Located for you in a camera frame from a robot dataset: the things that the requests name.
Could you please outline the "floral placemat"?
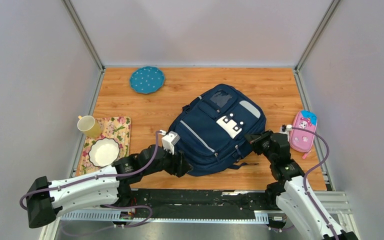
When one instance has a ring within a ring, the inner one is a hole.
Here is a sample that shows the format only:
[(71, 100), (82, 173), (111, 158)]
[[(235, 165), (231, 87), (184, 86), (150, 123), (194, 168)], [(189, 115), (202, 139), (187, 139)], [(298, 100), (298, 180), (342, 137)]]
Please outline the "floral placemat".
[(95, 172), (110, 164), (109, 162), (99, 164), (96, 161), (91, 160), (91, 157), (89, 156), (92, 146), (99, 140), (114, 140), (119, 147), (118, 158), (129, 155), (131, 118), (127, 116), (103, 117), (97, 118), (96, 122), (100, 125), (102, 133), (98, 138), (90, 138), (87, 136), (83, 141), (79, 161), (75, 169), (76, 177)]

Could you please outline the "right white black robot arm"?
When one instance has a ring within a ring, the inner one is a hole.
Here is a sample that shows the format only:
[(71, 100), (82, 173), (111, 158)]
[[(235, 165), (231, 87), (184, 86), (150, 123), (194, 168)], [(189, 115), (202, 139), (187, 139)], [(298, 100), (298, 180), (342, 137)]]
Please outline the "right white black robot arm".
[(246, 140), (257, 155), (270, 162), (276, 180), (267, 185), (265, 203), (273, 210), (282, 210), (298, 232), (307, 240), (356, 240), (353, 231), (346, 231), (328, 213), (316, 197), (298, 163), (291, 157), (286, 134), (271, 130), (246, 134)]

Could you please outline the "white scalloped bowl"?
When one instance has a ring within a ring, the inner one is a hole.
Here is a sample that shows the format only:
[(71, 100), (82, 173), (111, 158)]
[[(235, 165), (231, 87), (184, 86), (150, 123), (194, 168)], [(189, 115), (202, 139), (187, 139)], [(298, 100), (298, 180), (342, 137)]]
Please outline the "white scalloped bowl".
[(105, 167), (118, 159), (120, 151), (119, 144), (113, 138), (103, 138), (91, 146), (89, 161), (95, 167)]

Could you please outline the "navy blue backpack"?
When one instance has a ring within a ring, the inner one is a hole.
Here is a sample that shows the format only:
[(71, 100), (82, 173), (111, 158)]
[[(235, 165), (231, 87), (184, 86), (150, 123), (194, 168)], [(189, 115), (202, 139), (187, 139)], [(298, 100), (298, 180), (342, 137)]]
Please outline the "navy blue backpack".
[(169, 131), (179, 136), (174, 148), (184, 153), (194, 177), (238, 170), (252, 151), (247, 134), (263, 133), (267, 118), (249, 97), (218, 84), (182, 108)]

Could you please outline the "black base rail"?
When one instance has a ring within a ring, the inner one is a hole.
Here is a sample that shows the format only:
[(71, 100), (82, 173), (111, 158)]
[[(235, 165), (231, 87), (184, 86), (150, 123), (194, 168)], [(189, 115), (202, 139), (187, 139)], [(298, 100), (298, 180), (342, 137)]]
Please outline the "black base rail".
[(281, 212), (263, 191), (140, 188), (113, 204), (115, 207), (139, 205), (150, 207), (153, 219), (251, 220), (255, 211)]

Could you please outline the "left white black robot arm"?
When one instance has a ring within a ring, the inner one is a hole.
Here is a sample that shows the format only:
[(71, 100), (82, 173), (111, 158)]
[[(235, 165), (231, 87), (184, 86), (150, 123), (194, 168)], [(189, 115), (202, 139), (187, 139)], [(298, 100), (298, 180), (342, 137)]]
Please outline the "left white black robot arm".
[(182, 151), (171, 153), (153, 144), (95, 172), (52, 181), (38, 177), (21, 197), (20, 206), (27, 212), (29, 228), (41, 228), (75, 210), (114, 204), (128, 207), (133, 201), (130, 185), (144, 176), (165, 171), (180, 178), (190, 170)]

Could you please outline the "yellow mug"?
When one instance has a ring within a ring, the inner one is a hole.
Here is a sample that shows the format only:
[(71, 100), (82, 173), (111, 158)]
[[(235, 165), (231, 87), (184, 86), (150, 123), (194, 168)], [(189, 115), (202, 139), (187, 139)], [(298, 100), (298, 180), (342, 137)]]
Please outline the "yellow mug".
[(89, 138), (96, 139), (102, 133), (103, 130), (99, 122), (91, 115), (81, 116), (79, 115), (77, 121), (77, 129)]

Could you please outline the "pink cartoon pencil case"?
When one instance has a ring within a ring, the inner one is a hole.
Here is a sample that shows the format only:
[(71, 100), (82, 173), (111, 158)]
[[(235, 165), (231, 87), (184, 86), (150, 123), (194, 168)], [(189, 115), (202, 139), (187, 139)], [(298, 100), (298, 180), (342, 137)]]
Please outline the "pink cartoon pencil case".
[(307, 110), (301, 110), (295, 116), (289, 132), (289, 143), (294, 150), (303, 153), (302, 159), (306, 159), (312, 150), (317, 123), (317, 116)]

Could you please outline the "teal polka dot plate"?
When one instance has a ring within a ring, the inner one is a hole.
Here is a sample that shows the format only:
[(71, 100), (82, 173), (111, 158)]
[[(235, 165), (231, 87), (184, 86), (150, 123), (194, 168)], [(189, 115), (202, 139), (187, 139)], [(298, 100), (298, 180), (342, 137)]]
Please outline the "teal polka dot plate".
[(164, 73), (158, 67), (144, 66), (132, 73), (129, 85), (136, 93), (152, 94), (164, 85), (165, 80)]

